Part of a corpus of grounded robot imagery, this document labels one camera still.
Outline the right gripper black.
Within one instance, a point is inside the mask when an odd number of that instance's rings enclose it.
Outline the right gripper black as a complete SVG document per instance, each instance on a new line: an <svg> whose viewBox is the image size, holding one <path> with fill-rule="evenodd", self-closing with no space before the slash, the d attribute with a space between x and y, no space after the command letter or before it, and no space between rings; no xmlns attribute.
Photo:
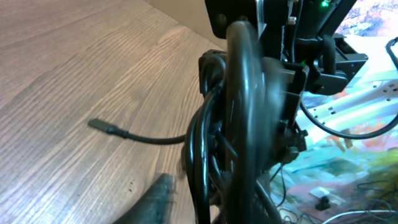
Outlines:
<svg viewBox="0 0 398 224"><path fill-rule="evenodd" d="M287 83L280 89L283 107L279 130L267 156L268 164L289 163L306 150L303 131L295 122L299 102L308 79L309 68L292 60L293 35L298 22L289 24L290 17L300 17L302 1L224 1L205 0L213 34L226 38L228 26L248 21L258 35L262 63L267 75L278 74Z"/></svg>

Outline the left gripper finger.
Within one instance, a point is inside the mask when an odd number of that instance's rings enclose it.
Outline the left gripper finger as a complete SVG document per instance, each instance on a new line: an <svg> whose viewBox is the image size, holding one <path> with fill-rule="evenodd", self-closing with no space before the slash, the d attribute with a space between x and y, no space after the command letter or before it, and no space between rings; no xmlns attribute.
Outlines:
<svg viewBox="0 0 398 224"><path fill-rule="evenodd" d="M163 173L114 224L165 224L174 202L175 179Z"/></svg>

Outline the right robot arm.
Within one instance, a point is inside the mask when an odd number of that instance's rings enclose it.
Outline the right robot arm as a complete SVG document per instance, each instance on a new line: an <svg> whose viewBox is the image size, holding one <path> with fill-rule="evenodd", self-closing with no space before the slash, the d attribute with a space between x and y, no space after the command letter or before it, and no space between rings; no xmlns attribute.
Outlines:
<svg viewBox="0 0 398 224"><path fill-rule="evenodd" d="M310 114L302 101L305 91L330 96L343 91L367 62L336 33L353 1L207 1L211 28L225 39L229 27L242 22L257 35L266 75L266 85L274 88L271 66L293 79L267 112L277 124L267 127L267 166L280 162L290 148L305 149L304 132L296 123L298 110L320 129L333 136L352 139L352 134L327 127Z"/></svg>

